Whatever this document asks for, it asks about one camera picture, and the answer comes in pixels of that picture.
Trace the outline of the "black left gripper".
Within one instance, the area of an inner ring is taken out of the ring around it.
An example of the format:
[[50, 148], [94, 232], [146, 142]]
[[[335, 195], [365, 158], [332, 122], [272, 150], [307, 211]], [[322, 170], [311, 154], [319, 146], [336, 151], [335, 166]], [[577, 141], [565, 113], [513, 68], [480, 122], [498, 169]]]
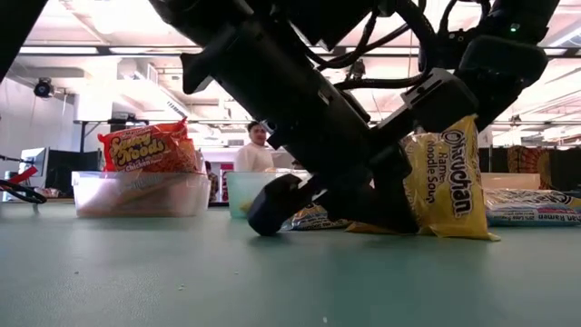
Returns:
[[315, 194], [329, 213], [365, 213], [364, 223], [394, 233], [418, 231], [403, 183], [412, 171], [409, 159], [400, 144], [369, 145], [367, 120], [352, 96], [294, 90], [269, 96], [269, 143], [290, 152], [311, 179], [301, 184], [287, 173], [263, 186], [247, 213], [256, 233], [274, 235]]

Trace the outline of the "computer monitor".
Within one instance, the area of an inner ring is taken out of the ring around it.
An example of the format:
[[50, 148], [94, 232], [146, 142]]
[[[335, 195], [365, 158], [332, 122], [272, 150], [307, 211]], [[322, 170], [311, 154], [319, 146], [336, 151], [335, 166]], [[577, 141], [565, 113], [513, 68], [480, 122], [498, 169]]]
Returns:
[[23, 173], [25, 170], [34, 167], [36, 172], [33, 177], [43, 177], [48, 154], [48, 147], [24, 149], [21, 152], [22, 162], [19, 164], [18, 172]]

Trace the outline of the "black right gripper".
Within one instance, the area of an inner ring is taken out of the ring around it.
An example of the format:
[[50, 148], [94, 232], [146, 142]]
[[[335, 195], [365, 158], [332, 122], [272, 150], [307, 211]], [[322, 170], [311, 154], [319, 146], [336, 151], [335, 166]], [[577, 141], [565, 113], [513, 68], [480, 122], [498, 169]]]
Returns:
[[471, 41], [461, 56], [456, 75], [474, 93], [490, 93], [496, 88], [510, 98], [508, 104], [481, 104], [477, 110], [477, 129], [483, 131], [491, 125], [546, 68], [547, 55], [537, 45], [496, 36], [479, 36]]

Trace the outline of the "clear plastic bin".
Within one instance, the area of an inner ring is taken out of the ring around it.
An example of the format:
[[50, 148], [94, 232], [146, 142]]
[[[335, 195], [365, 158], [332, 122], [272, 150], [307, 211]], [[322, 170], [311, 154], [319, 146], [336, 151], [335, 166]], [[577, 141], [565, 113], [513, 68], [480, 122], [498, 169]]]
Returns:
[[73, 172], [80, 217], [190, 217], [208, 209], [204, 173]]

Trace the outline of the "teal plastic bin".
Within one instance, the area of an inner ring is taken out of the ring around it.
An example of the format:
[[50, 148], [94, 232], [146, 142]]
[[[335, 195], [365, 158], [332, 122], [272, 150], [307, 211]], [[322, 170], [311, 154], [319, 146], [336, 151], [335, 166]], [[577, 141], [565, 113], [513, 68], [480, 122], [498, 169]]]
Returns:
[[271, 168], [264, 172], [231, 172], [228, 174], [229, 210], [232, 219], [245, 219], [248, 208], [262, 187], [274, 179], [291, 173], [301, 180], [310, 179], [306, 170]]

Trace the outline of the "red white poster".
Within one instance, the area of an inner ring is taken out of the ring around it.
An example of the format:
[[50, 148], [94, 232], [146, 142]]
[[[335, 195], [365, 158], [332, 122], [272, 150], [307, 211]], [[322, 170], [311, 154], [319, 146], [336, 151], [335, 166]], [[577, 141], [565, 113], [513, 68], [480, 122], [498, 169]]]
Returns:
[[229, 201], [228, 174], [233, 171], [234, 171], [233, 163], [220, 164], [221, 201], [223, 203], [227, 203]]

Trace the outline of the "person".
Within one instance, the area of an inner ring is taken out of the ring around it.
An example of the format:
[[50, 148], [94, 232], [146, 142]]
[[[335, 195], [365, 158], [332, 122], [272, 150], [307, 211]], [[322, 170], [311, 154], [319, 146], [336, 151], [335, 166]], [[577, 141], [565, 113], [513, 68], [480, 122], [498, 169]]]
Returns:
[[271, 153], [266, 147], [267, 134], [256, 121], [247, 126], [250, 142], [237, 153], [234, 160], [235, 172], [264, 172], [274, 167]]
[[205, 168], [207, 177], [210, 181], [210, 195], [209, 202], [215, 203], [217, 201], [217, 193], [219, 189], [218, 176], [212, 171], [212, 165], [210, 162], [205, 162]]

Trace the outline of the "black overhead light bar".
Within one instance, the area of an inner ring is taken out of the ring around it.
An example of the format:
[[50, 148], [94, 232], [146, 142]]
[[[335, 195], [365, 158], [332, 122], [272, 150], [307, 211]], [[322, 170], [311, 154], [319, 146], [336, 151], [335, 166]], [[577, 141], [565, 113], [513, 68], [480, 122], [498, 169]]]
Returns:
[[[339, 47], [333, 51], [326, 51], [322, 47], [311, 46], [310, 50], [323, 58], [331, 58], [354, 51], [355, 47]], [[202, 51], [199, 46], [110, 46], [110, 45], [24, 45], [18, 55], [24, 56], [122, 56], [122, 57], [165, 57], [177, 56], [181, 53], [198, 54]], [[581, 48], [573, 47], [544, 47], [543, 51], [549, 58], [581, 59]], [[417, 57], [417, 46], [382, 46], [368, 51], [364, 56], [371, 57]]]

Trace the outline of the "red Saucy Noods packet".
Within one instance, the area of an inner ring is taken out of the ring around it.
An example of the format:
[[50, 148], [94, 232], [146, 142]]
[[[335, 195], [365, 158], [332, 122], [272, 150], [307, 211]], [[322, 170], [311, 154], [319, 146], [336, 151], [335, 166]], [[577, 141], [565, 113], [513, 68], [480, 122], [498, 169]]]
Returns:
[[187, 119], [98, 134], [106, 172], [200, 173]]

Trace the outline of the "orange patterned cloth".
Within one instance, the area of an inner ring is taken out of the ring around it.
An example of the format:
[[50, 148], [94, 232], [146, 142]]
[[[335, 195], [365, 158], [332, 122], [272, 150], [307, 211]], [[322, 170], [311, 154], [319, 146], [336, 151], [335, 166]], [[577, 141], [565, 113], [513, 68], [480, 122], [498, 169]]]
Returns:
[[538, 173], [540, 189], [551, 189], [549, 151], [544, 148], [530, 148], [521, 145], [507, 149], [507, 167], [511, 173]]

